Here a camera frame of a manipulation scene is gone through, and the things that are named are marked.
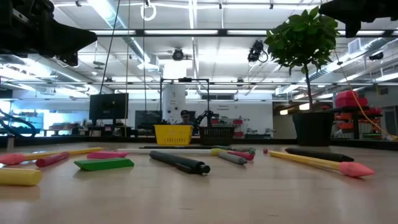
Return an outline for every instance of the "green eraser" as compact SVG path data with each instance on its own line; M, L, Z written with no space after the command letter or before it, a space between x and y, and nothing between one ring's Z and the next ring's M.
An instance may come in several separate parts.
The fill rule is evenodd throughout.
M82 170L94 171L105 170L122 167L132 167L134 163L126 158L112 158L112 159L89 159L84 161L75 161L75 164Z

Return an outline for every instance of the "white cylinder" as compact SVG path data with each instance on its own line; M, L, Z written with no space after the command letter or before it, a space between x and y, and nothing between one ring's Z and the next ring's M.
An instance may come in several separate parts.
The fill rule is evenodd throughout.
M181 111L185 110L185 85L168 84L163 91L163 119L171 124L182 122Z

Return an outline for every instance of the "yellow pencil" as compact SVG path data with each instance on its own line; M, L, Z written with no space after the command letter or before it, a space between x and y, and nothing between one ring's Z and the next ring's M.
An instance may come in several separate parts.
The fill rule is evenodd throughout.
M338 170L345 175L350 177L363 177L367 175L373 175L374 171L357 162L334 162L324 159L316 159L307 156L298 156L283 152L268 151L270 156L279 157L283 159L290 159L292 161L301 162L303 164L316 165L320 167L326 167L334 170Z

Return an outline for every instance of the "black basket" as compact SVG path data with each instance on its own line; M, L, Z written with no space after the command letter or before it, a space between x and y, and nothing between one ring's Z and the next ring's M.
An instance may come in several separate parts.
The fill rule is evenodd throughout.
M204 146L229 146L235 127L200 127L200 142Z

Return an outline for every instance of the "yellow basket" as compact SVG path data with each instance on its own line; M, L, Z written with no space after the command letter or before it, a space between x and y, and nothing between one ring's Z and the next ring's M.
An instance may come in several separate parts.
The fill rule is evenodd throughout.
M156 142L161 146L189 146L193 127L190 125L155 125Z

